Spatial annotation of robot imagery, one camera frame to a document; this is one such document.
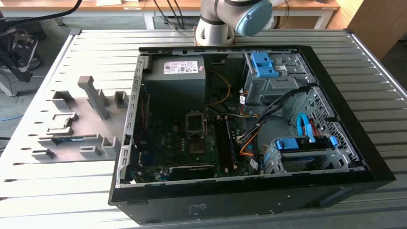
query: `open computer tower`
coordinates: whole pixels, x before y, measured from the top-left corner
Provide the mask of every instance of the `open computer tower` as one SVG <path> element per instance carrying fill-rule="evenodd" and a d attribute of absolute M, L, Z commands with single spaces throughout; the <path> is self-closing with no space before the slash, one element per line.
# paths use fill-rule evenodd
<path fill-rule="evenodd" d="M 139 224 L 323 208 L 395 180 L 310 46 L 139 51 L 109 200 Z"/>

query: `power supply label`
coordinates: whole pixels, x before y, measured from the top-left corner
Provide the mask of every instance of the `power supply label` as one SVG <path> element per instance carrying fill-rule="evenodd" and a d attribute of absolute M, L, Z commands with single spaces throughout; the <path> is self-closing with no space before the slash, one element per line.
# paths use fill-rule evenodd
<path fill-rule="evenodd" d="M 169 61 L 165 63 L 165 74 L 198 73 L 198 61 Z"/>

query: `slotted metal surface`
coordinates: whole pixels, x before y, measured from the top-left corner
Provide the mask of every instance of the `slotted metal surface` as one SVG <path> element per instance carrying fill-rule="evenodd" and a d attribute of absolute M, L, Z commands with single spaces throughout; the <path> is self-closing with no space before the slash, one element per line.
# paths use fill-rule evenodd
<path fill-rule="evenodd" d="M 138 224 L 109 206 L 114 161 L 38 163 L 22 150 L 33 116 L 42 115 L 51 90 L 85 97 L 77 82 L 93 75 L 97 89 L 113 96 L 126 90 L 138 48 L 193 46 L 191 31 L 82 31 L 63 47 L 38 95 L 0 158 L 0 225 L 133 228 Z M 397 181 L 355 195 L 329 209 L 167 224 L 166 228 L 398 228 L 407 221 L 407 104 L 406 91 L 374 59 L 357 37 L 343 31 L 263 31 L 238 37 L 239 45 L 311 45 L 362 122 Z"/>

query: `blue latch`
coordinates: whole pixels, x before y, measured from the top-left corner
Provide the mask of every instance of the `blue latch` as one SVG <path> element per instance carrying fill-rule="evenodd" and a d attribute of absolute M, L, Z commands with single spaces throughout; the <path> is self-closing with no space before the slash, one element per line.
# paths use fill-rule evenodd
<path fill-rule="evenodd" d="M 281 140 L 275 141 L 275 146 L 278 147 L 278 150 L 283 149 L 283 144 L 282 144 Z"/>
<path fill-rule="evenodd" d="M 299 148 L 298 141 L 295 138 L 282 138 L 281 141 L 283 143 L 285 149 L 298 149 Z"/>
<path fill-rule="evenodd" d="M 270 152 L 267 152 L 267 155 L 265 157 L 265 162 L 267 162 L 269 157 L 270 157 Z"/>
<path fill-rule="evenodd" d="M 274 61 L 270 59 L 267 52 L 254 52 L 253 62 L 259 78 L 279 77 L 279 72 L 274 69 Z"/>
<path fill-rule="evenodd" d="M 330 137 L 330 141 L 331 141 L 334 147 L 337 148 L 339 144 L 338 144 L 338 140 L 337 140 L 335 136 Z"/>

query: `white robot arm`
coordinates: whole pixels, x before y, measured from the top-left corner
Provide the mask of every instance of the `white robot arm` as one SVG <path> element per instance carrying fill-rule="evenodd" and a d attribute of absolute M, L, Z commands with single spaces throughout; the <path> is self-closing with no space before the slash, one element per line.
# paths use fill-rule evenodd
<path fill-rule="evenodd" d="M 202 0 L 202 16 L 195 31 L 201 46 L 227 46 L 234 42 L 235 31 L 254 36 L 271 19 L 269 0 Z"/>

